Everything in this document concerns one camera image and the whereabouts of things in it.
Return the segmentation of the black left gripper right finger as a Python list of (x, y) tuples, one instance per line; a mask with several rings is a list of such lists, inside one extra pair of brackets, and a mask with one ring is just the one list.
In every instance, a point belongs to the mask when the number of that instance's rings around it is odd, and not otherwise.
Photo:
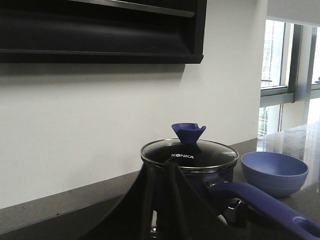
[(229, 231), (188, 183), (177, 164), (165, 165), (165, 240), (227, 240)]

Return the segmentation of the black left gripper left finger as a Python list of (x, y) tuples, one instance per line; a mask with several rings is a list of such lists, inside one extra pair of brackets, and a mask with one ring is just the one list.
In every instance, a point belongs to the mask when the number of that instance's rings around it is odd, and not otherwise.
[(151, 234), (154, 167), (144, 163), (133, 185), (82, 240), (148, 240)]

